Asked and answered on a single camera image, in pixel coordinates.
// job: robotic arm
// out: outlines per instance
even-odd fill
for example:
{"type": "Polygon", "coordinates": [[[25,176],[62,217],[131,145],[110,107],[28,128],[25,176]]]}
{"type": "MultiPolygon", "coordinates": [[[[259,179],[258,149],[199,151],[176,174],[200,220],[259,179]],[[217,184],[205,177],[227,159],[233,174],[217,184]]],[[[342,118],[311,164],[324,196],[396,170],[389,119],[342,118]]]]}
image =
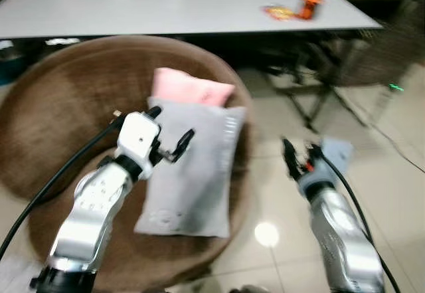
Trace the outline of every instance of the robotic arm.
{"type": "Polygon", "coordinates": [[[332,292],[382,293],[383,269],[372,243],[365,236],[346,198],[335,186],[337,176],[323,155],[344,172],[351,144],[326,139],[321,147],[308,149],[308,160],[300,164],[293,145],[286,139],[284,159],[290,176],[310,203],[311,229],[319,242],[327,281],[332,292]]]}
{"type": "Polygon", "coordinates": [[[96,171],[78,183],[74,206],[65,219],[46,266],[30,287],[37,293],[90,293],[112,231],[112,221],[133,184],[148,179],[163,158],[176,162],[195,132],[189,130],[175,151],[160,148],[161,127],[154,118],[159,107],[133,112],[124,120],[114,157],[104,158],[96,171]]]}

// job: gray pillow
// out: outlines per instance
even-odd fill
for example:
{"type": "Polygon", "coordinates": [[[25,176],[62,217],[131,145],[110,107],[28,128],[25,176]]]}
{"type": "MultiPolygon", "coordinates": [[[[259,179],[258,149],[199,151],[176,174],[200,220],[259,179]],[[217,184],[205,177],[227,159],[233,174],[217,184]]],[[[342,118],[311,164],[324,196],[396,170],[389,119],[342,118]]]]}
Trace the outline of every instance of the gray pillow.
{"type": "Polygon", "coordinates": [[[161,147],[174,150],[189,129],[195,136],[177,163],[161,161],[148,182],[143,213],[134,231],[152,235],[229,237],[228,198],[234,151],[245,107],[221,108],[149,98],[161,147]]]}

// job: pillow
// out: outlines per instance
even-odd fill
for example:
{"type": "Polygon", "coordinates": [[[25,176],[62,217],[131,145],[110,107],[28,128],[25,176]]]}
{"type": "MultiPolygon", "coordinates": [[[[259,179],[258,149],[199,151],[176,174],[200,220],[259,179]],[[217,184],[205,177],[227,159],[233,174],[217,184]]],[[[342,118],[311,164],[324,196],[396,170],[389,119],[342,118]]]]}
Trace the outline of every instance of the pillow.
{"type": "Polygon", "coordinates": [[[196,102],[224,106],[234,85],[192,77],[171,68],[156,68],[153,73],[152,96],[174,102],[196,102]]]}
{"type": "Polygon", "coordinates": [[[174,150],[189,129],[189,149],[176,163],[161,161],[148,181],[143,212],[134,231],[151,235],[230,236],[228,198],[234,151],[245,107],[220,108],[149,98],[163,111],[161,147],[174,150]]]}

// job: brown upholstery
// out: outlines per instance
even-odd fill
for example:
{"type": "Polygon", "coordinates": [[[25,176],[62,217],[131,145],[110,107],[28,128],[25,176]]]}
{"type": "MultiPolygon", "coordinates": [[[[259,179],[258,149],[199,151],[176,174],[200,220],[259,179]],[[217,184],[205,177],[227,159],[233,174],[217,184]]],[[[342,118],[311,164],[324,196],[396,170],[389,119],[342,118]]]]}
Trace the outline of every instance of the brown upholstery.
{"type": "MultiPolygon", "coordinates": [[[[145,110],[153,70],[170,67],[236,86],[227,106],[246,106],[248,118],[236,149],[230,188],[232,237],[248,209],[252,147],[250,97],[236,73],[215,55],[161,37],[108,37],[68,47],[39,62],[18,80],[0,109],[0,180],[11,192],[32,197],[64,162],[105,128],[114,110],[145,110]]],[[[33,211],[31,241],[44,260],[72,206],[73,190],[116,144],[111,134],[64,175],[60,197],[33,211]]],[[[137,235],[146,184],[138,183],[114,221],[110,245],[96,279],[101,290],[168,286],[202,272],[230,239],[137,235]]]]}

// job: white table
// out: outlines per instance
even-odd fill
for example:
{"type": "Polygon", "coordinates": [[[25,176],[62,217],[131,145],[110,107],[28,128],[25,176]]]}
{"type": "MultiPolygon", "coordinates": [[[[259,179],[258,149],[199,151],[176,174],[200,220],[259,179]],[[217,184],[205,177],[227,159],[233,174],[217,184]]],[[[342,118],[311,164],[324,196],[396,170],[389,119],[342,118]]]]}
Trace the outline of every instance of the white table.
{"type": "Polygon", "coordinates": [[[346,0],[325,0],[312,21],[275,21],[261,10],[272,4],[301,0],[3,0],[0,39],[381,27],[346,0]]]}

